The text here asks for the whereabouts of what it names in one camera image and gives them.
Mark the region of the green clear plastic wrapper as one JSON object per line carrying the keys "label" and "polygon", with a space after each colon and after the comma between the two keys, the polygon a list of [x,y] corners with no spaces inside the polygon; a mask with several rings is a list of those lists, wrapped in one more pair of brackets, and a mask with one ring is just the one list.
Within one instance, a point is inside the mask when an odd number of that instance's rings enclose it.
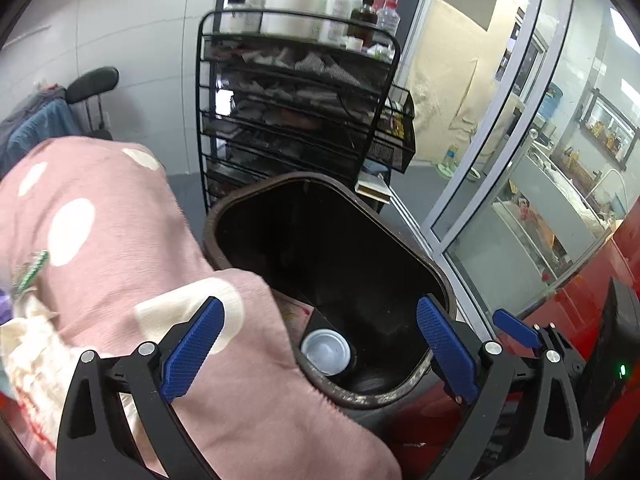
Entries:
{"label": "green clear plastic wrapper", "polygon": [[35,283],[36,277],[49,261],[49,256],[50,254],[47,250],[34,252],[28,261],[16,271],[12,278],[11,287],[11,296],[13,299],[23,295],[24,292]]}

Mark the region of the white paper wrapper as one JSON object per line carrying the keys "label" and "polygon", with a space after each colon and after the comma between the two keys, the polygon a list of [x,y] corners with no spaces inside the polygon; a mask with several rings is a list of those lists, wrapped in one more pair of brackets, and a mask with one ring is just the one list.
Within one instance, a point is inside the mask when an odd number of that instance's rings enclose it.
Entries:
{"label": "white paper wrapper", "polygon": [[1,359],[24,427],[18,437],[36,464],[53,474],[70,381],[82,352],[122,356],[140,330],[130,292],[30,292],[23,316],[1,327]]}

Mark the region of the brown paper snack bag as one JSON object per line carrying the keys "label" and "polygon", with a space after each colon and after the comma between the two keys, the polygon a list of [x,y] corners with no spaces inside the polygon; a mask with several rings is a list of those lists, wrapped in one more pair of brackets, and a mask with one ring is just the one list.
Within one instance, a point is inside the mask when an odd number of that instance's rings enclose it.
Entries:
{"label": "brown paper snack bag", "polygon": [[276,290],[272,292],[272,296],[274,300],[276,300],[280,315],[282,316],[292,343],[300,344],[310,322],[311,315],[314,313],[314,307],[283,295]]}

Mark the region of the purple plastic bag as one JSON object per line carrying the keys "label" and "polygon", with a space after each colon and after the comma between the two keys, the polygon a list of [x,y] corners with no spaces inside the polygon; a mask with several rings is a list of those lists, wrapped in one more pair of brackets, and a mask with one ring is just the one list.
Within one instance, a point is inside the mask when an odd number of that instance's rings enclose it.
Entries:
{"label": "purple plastic bag", "polygon": [[0,325],[8,322],[11,318],[13,318],[11,295],[0,289]]}

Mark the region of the dark trash bin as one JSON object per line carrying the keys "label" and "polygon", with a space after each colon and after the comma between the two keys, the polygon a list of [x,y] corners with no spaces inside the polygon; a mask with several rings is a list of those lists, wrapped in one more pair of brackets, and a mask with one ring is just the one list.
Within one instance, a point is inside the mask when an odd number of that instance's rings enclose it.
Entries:
{"label": "dark trash bin", "polygon": [[337,180],[293,172],[238,188],[209,209],[204,252],[216,270],[262,277],[311,306],[317,325],[348,341],[352,364],[324,376],[294,352],[308,380],[341,408],[399,402],[431,367],[416,307],[433,295],[456,312],[444,272]]}

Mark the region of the pink polka dot blanket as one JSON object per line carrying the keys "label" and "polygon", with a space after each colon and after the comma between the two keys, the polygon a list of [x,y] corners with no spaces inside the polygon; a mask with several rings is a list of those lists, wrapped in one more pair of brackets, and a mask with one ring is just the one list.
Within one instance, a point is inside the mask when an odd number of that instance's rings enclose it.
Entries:
{"label": "pink polka dot blanket", "polygon": [[[397,479],[372,432],[342,414],[299,370],[268,285],[214,270],[153,154],[138,144],[47,140],[1,182],[1,269],[34,252],[49,261],[30,292],[130,292],[140,335],[159,342],[208,297],[224,327],[175,410],[225,479]],[[15,304],[23,316],[25,297]]]}

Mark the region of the blue massage bed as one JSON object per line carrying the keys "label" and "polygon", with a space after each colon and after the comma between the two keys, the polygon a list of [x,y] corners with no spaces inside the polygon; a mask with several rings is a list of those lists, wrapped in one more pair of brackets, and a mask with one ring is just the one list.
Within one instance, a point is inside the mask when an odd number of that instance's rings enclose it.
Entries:
{"label": "blue massage bed", "polygon": [[36,91],[1,122],[1,177],[41,142],[81,135],[64,87],[56,84]]}

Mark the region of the black round stool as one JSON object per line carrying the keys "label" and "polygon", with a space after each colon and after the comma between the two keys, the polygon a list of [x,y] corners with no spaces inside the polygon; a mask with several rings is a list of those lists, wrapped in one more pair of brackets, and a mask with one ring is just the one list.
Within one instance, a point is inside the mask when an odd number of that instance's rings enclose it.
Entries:
{"label": "black round stool", "polygon": [[[113,139],[106,125],[102,96],[104,93],[113,91],[118,83],[118,69],[114,66],[102,66],[82,74],[66,89],[65,99],[68,104],[82,104],[84,106],[88,126],[86,136],[107,141]],[[98,122],[96,125],[93,125],[91,100],[95,100],[98,107]]]}

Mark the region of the clear plastic bottle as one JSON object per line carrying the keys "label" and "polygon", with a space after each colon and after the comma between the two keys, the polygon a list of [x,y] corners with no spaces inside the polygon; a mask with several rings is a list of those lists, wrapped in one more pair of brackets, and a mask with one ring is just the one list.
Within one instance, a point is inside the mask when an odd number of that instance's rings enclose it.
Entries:
{"label": "clear plastic bottle", "polygon": [[400,15],[397,12],[397,1],[387,0],[384,6],[378,10],[378,29],[382,32],[384,41],[396,37],[400,24]]}

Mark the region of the dark brown bottle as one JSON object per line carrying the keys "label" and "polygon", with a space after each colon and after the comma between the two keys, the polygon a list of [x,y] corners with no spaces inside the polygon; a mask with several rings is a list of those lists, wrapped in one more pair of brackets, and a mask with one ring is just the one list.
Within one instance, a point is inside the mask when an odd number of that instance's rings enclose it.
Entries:
{"label": "dark brown bottle", "polygon": [[358,38],[366,48],[373,44],[373,26],[378,22],[378,14],[373,7],[374,0],[362,0],[361,6],[352,11],[347,36]]}

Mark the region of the large white tub jar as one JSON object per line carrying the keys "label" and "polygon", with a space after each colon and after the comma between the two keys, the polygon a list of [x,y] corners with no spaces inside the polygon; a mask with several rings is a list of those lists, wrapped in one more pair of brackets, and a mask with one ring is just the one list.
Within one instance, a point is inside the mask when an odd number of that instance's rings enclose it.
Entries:
{"label": "large white tub jar", "polygon": [[260,32],[266,35],[310,39],[321,0],[268,0]]}

